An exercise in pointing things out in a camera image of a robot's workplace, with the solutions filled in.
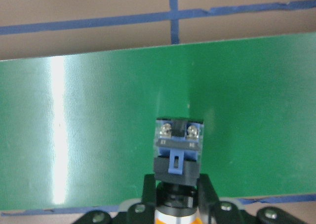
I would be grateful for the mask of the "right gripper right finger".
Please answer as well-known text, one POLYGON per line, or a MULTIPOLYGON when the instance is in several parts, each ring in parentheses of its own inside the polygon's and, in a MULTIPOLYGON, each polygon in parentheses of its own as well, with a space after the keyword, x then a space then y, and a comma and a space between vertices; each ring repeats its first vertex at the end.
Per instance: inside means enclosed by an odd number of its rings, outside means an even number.
POLYGON ((198 210, 203 224, 218 224, 217 211, 220 200, 207 174, 197 181, 198 210))

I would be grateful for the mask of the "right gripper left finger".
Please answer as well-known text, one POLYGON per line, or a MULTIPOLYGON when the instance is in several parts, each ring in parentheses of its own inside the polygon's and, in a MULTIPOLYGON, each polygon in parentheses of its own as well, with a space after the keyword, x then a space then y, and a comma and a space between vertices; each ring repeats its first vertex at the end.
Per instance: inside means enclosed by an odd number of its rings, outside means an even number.
POLYGON ((140 224, 154 224, 157 204, 156 180, 153 174, 144 176, 143 192, 138 213, 140 224))

